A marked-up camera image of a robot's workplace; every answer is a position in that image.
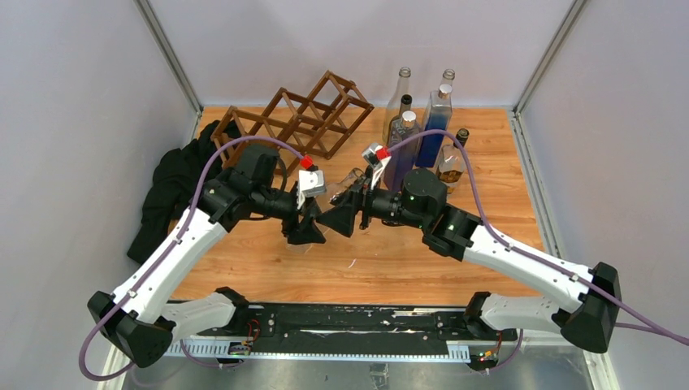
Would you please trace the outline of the blue bottle with BLUE text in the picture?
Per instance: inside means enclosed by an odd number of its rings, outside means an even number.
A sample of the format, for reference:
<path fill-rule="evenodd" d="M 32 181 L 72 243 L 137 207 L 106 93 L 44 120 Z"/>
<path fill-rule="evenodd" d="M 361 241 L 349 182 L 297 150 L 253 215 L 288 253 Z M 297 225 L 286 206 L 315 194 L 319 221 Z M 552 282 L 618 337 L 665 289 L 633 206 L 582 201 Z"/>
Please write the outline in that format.
<path fill-rule="evenodd" d="M 417 115 L 411 110 L 404 111 L 397 119 L 392 121 L 391 125 L 387 143 L 389 149 L 421 132 L 417 122 Z M 388 163 L 383 178 L 383 182 L 388 190 L 394 192 L 401 190 L 405 174 L 414 168 L 418 144 L 419 139 L 413 139 L 391 152 L 391 160 Z"/>

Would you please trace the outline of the brown wooden wine rack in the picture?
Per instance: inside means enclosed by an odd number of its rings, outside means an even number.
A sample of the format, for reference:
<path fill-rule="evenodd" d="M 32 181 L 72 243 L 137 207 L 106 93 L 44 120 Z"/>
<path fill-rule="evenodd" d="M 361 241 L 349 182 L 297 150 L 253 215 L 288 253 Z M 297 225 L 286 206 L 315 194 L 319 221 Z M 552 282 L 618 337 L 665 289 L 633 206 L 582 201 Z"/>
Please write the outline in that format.
<path fill-rule="evenodd" d="M 260 113 L 230 106 L 210 140 L 219 148 L 240 137 L 270 137 L 330 159 L 373 110 L 353 81 L 325 71 L 307 95 L 282 87 Z"/>

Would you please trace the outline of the clear bottle with black label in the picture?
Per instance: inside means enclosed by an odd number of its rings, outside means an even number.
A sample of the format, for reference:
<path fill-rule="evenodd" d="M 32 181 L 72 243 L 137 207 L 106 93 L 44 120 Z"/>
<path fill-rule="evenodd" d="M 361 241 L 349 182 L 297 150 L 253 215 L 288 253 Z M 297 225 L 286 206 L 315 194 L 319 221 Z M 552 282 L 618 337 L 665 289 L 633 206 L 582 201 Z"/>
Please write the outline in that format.
<path fill-rule="evenodd" d="M 391 122 L 399 115 L 402 97 L 408 93 L 411 74 L 412 71 L 409 67 L 401 67 L 398 72 L 396 89 L 387 104 L 383 121 L 382 141 L 384 145 L 389 141 Z"/>

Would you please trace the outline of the dark green wine bottle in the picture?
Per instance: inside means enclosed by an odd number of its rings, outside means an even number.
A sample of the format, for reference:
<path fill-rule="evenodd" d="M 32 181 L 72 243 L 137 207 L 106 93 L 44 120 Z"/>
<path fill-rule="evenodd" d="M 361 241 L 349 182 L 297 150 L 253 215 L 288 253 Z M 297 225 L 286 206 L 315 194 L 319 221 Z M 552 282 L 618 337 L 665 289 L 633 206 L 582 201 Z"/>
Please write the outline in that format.
<path fill-rule="evenodd" d="M 387 127 L 387 135 L 384 137 L 385 143 L 388 144 L 392 135 L 392 129 L 393 129 L 393 124 L 395 123 L 396 120 L 398 120 L 402 114 L 406 111 L 409 111 L 411 108 L 413 98 L 410 94 L 404 94 L 401 96 L 400 100 L 400 106 L 396 109 L 396 111 L 393 113 L 391 116 L 390 120 L 388 121 L 388 127 Z"/>

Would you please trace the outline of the clear tall wine bottle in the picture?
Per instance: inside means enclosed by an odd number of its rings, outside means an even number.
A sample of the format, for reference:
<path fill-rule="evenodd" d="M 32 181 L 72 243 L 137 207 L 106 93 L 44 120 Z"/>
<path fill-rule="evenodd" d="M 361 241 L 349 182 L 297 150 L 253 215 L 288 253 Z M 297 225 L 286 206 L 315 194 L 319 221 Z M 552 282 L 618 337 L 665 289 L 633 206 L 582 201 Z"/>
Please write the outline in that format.
<path fill-rule="evenodd" d="M 452 86 L 453 82 L 455 80 L 455 77 L 456 77 L 456 72 L 453 69 L 451 69 L 451 68 L 445 69 L 443 71 L 443 74 L 442 74 L 441 79 L 440 79 L 440 85 Z"/>

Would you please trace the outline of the small clear bottle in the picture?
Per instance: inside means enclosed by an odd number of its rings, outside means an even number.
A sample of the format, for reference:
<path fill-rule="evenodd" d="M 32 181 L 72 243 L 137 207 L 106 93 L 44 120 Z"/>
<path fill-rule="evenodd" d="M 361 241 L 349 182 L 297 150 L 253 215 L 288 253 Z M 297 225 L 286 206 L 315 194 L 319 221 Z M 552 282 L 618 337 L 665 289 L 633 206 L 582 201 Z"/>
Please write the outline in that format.
<path fill-rule="evenodd" d="M 342 179 L 339 182 L 328 182 L 327 183 L 327 191 L 324 194 L 320 194 L 315 198 L 315 201 L 318 204 L 318 208 L 322 213 L 329 211 L 331 208 L 333 208 L 335 203 L 339 203 L 340 201 L 338 198 L 342 193 L 345 192 L 345 190 L 352 185 L 356 180 L 358 180 L 360 177 L 364 176 L 364 171 L 361 168 L 355 167 L 353 168 L 348 175 Z M 305 254 L 307 253 L 314 244 L 301 244 L 301 245 L 292 245 L 292 244 L 286 244 L 286 248 L 294 252 L 295 254 Z"/>

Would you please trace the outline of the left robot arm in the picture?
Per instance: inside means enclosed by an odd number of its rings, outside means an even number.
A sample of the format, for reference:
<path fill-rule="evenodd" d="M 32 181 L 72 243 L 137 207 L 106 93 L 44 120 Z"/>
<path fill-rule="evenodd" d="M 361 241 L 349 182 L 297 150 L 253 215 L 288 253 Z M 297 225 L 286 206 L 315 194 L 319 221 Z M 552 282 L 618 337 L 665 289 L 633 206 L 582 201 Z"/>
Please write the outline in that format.
<path fill-rule="evenodd" d="M 249 326 L 249 303 L 235 290 L 171 304 L 169 298 L 197 262 L 241 220 L 254 214 L 282 222 L 290 245 L 322 244 L 315 197 L 324 174 L 309 158 L 291 190 L 273 188 L 282 159 L 261 144 L 246 147 L 238 162 L 202 184 L 197 200 L 140 269 L 113 293 L 96 292 L 87 304 L 99 331 L 133 365 L 152 366 L 179 340 L 211 328 L 238 336 Z"/>

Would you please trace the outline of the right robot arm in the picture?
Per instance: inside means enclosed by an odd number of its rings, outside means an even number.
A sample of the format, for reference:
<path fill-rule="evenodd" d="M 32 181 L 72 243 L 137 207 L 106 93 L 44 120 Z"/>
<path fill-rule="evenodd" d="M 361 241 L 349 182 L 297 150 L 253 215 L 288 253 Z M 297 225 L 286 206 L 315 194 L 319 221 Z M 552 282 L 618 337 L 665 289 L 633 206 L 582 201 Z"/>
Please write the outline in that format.
<path fill-rule="evenodd" d="M 317 220 L 350 237 L 358 216 L 362 228 L 372 219 L 418 228 L 432 252 L 498 271 L 539 292 L 537 297 L 475 293 L 464 313 L 469 336 L 481 340 L 494 331 L 524 329 L 559 334 L 588 352 L 608 351 L 619 313 L 613 300 L 622 297 L 614 266 L 568 262 L 512 239 L 448 204 L 444 184 L 424 169 L 408 172 L 399 192 L 375 187 L 364 175 L 336 195 Z"/>

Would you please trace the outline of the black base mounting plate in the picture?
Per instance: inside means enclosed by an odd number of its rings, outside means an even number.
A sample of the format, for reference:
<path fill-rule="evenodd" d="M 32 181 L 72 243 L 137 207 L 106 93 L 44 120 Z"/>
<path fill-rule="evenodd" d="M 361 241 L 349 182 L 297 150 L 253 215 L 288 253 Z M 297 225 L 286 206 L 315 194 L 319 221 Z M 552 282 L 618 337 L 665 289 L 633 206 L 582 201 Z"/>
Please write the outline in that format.
<path fill-rule="evenodd" d="M 513 342 L 515 330 L 473 333 L 456 306 L 254 303 L 243 325 L 213 327 L 202 336 L 253 342 L 253 353 L 431 356 L 448 343 Z"/>

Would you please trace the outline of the black cloth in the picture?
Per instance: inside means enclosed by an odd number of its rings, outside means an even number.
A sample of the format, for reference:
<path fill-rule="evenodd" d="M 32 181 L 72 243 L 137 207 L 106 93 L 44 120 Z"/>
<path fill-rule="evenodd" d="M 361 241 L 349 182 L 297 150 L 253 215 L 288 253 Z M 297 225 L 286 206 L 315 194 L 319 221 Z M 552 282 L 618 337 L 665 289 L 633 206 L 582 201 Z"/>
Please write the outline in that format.
<path fill-rule="evenodd" d="M 218 125 L 218 120 L 209 123 L 197 139 L 162 156 L 143 202 L 141 227 L 127 251 L 134 262 L 142 264 L 148 259 L 189 205 L 205 165 L 217 150 L 210 138 Z"/>

